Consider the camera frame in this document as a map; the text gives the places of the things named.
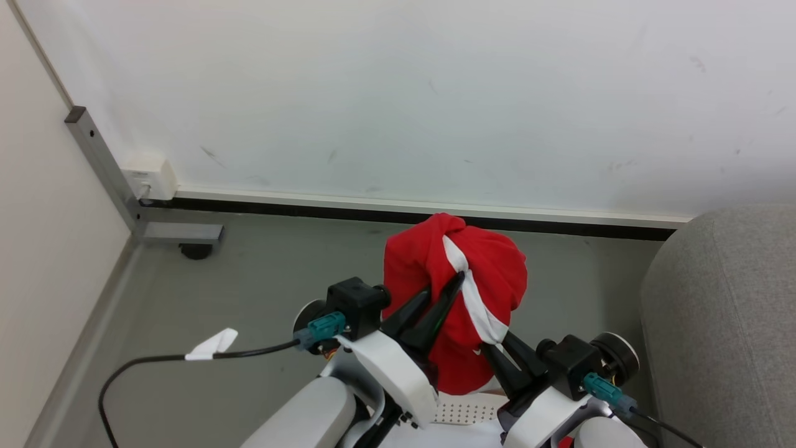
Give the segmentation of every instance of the red cloth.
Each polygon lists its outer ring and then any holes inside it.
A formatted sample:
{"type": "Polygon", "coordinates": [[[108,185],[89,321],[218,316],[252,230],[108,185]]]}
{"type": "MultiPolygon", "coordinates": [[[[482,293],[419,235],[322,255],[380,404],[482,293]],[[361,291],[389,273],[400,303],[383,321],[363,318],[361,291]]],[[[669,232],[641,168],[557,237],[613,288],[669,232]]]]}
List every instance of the red cloth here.
{"type": "MultiPolygon", "coordinates": [[[[384,285],[392,303],[383,316],[395,312],[429,283],[432,300],[439,299],[441,289],[456,273],[448,261],[443,235],[465,254],[484,305],[508,327],[528,282],[525,255],[506,236],[467,226],[463,219],[449,214],[435,214],[387,241],[384,285]]],[[[489,382],[492,370],[486,358],[474,352],[481,342],[459,293],[429,356],[439,367],[441,391],[464,395],[489,382]]]]}

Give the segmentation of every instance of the dark scuff mark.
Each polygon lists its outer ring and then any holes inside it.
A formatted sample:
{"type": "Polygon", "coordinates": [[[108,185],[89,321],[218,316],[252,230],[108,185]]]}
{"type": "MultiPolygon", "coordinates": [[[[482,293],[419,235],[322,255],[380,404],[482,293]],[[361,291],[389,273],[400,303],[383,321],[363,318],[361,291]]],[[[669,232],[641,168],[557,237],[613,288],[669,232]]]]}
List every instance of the dark scuff mark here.
{"type": "Polygon", "coordinates": [[[706,73],[708,68],[704,66],[704,62],[699,57],[691,56],[691,62],[694,64],[694,67],[697,67],[702,73],[706,73]]]}
{"type": "Polygon", "coordinates": [[[224,165],[224,164],[223,164],[223,163],[222,163],[222,162],[221,162],[221,161],[218,159],[218,156],[217,156],[215,153],[213,153],[213,152],[212,152],[212,151],[210,151],[208,148],[206,148],[206,147],[203,147],[203,146],[200,146],[199,148],[202,150],[202,152],[204,152],[204,153],[205,153],[205,154],[206,154],[206,155],[207,155],[207,156],[210,158],[210,160],[212,160],[213,162],[217,163],[219,167],[222,167],[222,168],[224,168],[225,170],[227,169],[226,165],[224,165]]]}

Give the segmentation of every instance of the metal frame leg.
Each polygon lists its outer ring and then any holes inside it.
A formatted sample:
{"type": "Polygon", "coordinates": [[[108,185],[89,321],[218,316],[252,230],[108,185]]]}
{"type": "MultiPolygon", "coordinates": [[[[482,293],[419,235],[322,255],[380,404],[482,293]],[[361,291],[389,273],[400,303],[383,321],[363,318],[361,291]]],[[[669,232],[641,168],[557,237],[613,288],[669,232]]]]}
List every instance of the metal frame leg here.
{"type": "Polygon", "coordinates": [[[74,106],[64,122],[111,197],[116,210],[139,242],[178,244],[183,246],[183,253],[186,246],[217,246],[220,243],[224,235],[224,226],[221,224],[155,222],[142,218],[145,215],[142,213],[143,207],[127,184],[88,110],[83,106],[74,106]]]}

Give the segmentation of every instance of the teal connector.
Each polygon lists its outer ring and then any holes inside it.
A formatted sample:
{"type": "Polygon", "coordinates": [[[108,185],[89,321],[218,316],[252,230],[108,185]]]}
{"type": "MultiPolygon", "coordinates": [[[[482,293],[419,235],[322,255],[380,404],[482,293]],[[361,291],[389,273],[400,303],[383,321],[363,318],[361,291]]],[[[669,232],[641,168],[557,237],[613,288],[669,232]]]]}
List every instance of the teal connector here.
{"type": "Polygon", "coordinates": [[[335,311],[312,320],[306,327],[310,329],[315,340],[332,339],[345,330],[345,316],[342,312],[335,311]]]}
{"type": "Polygon", "coordinates": [[[342,312],[335,311],[318,319],[312,320],[306,328],[293,333],[293,337],[301,341],[298,350],[307,350],[316,342],[332,339],[345,331],[345,316],[342,312]]]}
{"type": "Polygon", "coordinates": [[[630,408],[636,406],[636,400],[625,395],[622,389],[611,384],[611,381],[592,372],[583,379],[583,387],[586,389],[586,392],[590,393],[595,398],[608,403],[611,409],[622,417],[629,418],[633,415],[630,412],[630,408]]]}

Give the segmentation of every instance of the caster wheel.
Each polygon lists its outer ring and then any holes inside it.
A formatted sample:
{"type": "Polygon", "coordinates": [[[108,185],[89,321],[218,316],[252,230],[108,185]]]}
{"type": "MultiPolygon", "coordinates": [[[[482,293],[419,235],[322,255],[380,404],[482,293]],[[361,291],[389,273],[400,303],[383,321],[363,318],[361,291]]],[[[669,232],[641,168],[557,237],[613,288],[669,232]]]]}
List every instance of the caster wheel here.
{"type": "Polygon", "coordinates": [[[213,252],[212,244],[181,244],[180,252],[191,260],[204,260],[213,252]]]}

